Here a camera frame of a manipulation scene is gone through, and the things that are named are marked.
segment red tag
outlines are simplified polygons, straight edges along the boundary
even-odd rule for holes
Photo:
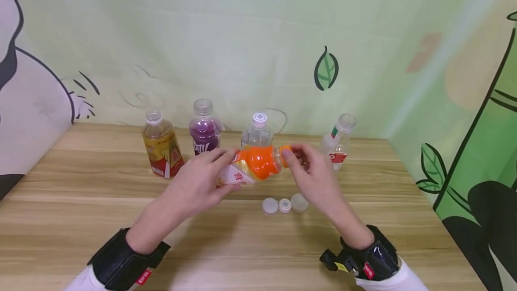
[[[375,273],[372,270],[372,267],[368,263],[364,264],[363,271],[364,271],[364,273],[366,273],[366,277],[368,278],[368,280],[371,280],[375,276]]]
[[[147,279],[151,276],[151,271],[146,270],[141,277],[136,281],[138,285],[144,285],[147,282]]]
[[[332,163],[343,163],[343,161],[346,158],[346,154],[345,153],[329,154],[329,158]]]

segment black wrist brace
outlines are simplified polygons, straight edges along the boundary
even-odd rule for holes
[[[147,268],[157,268],[170,249],[169,245],[162,242],[149,256],[138,254],[126,241],[128,230],[119,230],[88,262],[88,265],[92,264],[95,277],[105,285],[106,290],[129,290]]]
[[[392,277],[399,271],[397,250],[381,231],[371,225],[375,241],[365,250],[355,250],[340,238],[343,250],[335,255],[327,249],[320,261],[331,271],[347,271],[364,280],[382,281]]]

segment wooden table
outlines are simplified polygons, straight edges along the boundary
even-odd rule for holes
[[[190,157],[188,132],[177,134]],[[319,140],[278,135],[273,143]],[[237,132],[222,135],[224,147],[239,143]],[[381,227],[430,290],[485,290],[389,143],[353,139],[351,145],[338,176],[363,220]],[[74,125],[0,202],[1,288],[62,290],[166,185],[150,171],[138,127]],[[185,222],[166,238],[172,248],[140,290],[360,290],[349,274],[319,263],[325,249],[340,246],[317,210],[262,213],[266,197],[296,192],[283,171]]]

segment empty bottle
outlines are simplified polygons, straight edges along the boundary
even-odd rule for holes
[[[213,112],[212,101],[194,101],[194,117],[188,124],[188,131],[193,138],[195,155],[212,151],[220,145],[222,125]]]
[[[250,147],[238,152],[219,174],[218,186],[252,185],[280,173],[288,167],[281,154],[284,149],[290,149],[290,146]]]
[[[263,113],[253,115],[251,126],[242,132],[241,148],[266,147],[273,141],[273,132],[267,126],[267,116]]]
[[[348,145],[350,134],[357,125],[357,118],[352,114],[342,114],[332,129],[330,134],[323,137],[320,144],[320,152],[328,155],[334,166],[334,171],[338,171],[343,165],[343,161],[348,155]]]
[[[171,178],[184,164],[174,127],[158,110],[147,111],[145,121],[142,137],[151,169],[164,178]]]

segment cartoon panda drawing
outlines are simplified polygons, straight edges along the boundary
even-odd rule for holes
[[[16,46],[22,27],[18,0],[0,0],[0,199],[83,108],[45,64]]]

